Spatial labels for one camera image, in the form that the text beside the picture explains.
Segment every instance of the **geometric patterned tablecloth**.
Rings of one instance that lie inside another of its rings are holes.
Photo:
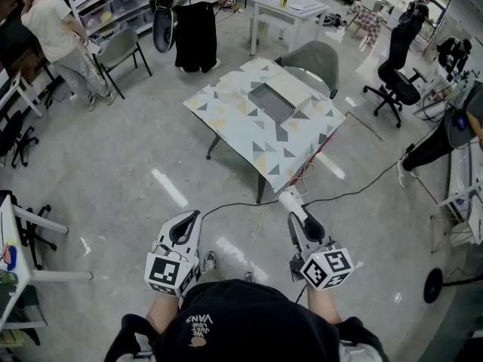
[[[379,36],[381,23],[383,18],[379,15],[379,12],[369,11],[367,8],[361,5],[361,2],[354,2],[347,14],[356,14],[355,21],[360,22],[361,28],[368,32],[368,43],[375,45],[377,37]]]
[[[271,60],[257,58],[221,80],[235,87],[235,100],[218,100],[216,85],[207,86],[183,104],[261,173],[278,192],[317,152],[345,119],[332,101],[306,87],[308,105],[282,125],[248,99],[248,93],[280,72]]]

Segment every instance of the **gray floor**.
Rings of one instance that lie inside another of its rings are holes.
[[[331,11],[345,14],[340,3],[329,4]],[[250,10],[217,25],[218,56],[223,62],[217,76],[251,58]],[[228,15],[222,12],[217,20]],[[315,24],[305,25],[299,45],[314,33]],[[381,110],[378,118],[372,115],[378,99],[363,94],[361,88],[380,85],[377,66],[386,58],[389,30],[383,29],[374,48],[364,44],[364,31],[354,38],[352,34],[353,28],[327,28],[320,36],[339,54],[340,90],[334,102],[342,113],[350,114],[322,150],[334,163],[329,166],[338,169],[334,173],[315,160],[316,172],[306,179],[306,201],[360,189],[431,128],[414,118],[410,108],[401,114],[401,129],[395,128],[389,108]],[[278,31],[270,29],[269,42],[259,46],[257,56],[276,58],[287,52],[289,40],[290,34],[279,40]],[[39,248],[45,267],[89,270],[95,276],[85,283],[37,284],[49,325],[38,332],[42,346],[27,341],[28,347],[18,351],[24,361],[102,360],[122,315],[146,313],[154,298],[143,282],[146,253],[162,223],[182,211],[153,177],[153,169],[164,173],[186,197],[186,210],[206,212],[229,202],[254,202],[255,169],[223,144],[206,161],[214,135],[182,104],[217,78],[178,71],[176,51],[158,54],[149,35],[140,43],[152,78],[142,65],[135,70],[128,60],[113,74],[126,100],[118,98],[110,107],[99,100],[94,112],[64,100],[42,119],[30,116],[28,123],[35,127],[40,144],[30,149],[29,166],[2,170],[2,189],[12,189],[25,207],[51,204],[50,218],[70,228],[65,236],[43,232],[59,247],[56,253]],[[420,54],[411,52],[408,74],[412,66],[427,70]],[[66,90],[63,85],[55,96],[61,98]],[[422,183],[441,199],[448,161],[439,160],[421,171]],[[297,187],[304,190],[301,181]],[[270,189],[264,200],[274,197]],[[438,212],[430,194],[418,181],[402,189],[393,168],[360,195],[310,208],[332,227],[355,262],[364,263],[334,290],[341,315],[360,317],[380,337],[392,360],[416,360],[454,294],[446,290],[437,303],[426,305],[425,277],[431,268],[452,268],[464,257],[464,248],[452,258],[448,253],[430,255],[429,215]],[[208,250],[218,254],[223,275],[243,262],[235,277],[253,271],[260,283],[296,299],[303,283],[291,282],[288,260],[293,247],[287,214],[280,205],[267,210],[260,236],[244,256],[262,212],[262,207],[231,207],[214,213],[203,225],[200,251],[202,256]]]

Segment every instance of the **plaid cloth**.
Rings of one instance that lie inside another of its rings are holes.
[[[376,44],[377,36],[379,36],[380,26],[383,22],[383,18],[378,12],[369,11],[367,8],[362,7],[361,2],[354,2],[347,14],[356,14],[355,21],[361,24],[361,28],[368,32],[368,43],[371,45]]]

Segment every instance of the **black pants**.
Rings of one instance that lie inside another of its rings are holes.
[[[409,153],[408,157],[402,162],[402,167],[405,170],[413,170],[415,167],[436,161],[453,150],[448,141],[445,123],[441,121],[435,132]]]
[[[176,67],[186,72],[210,71],[217,62],[217,29],[213,8],[207,2],[175,7]]]

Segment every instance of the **black skirt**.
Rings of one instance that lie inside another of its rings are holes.
[[[217,29],[211,4],[199,2],[175,7],[178,15],[176,30],[176,67],[186,72],[210,71],[217,62]]]

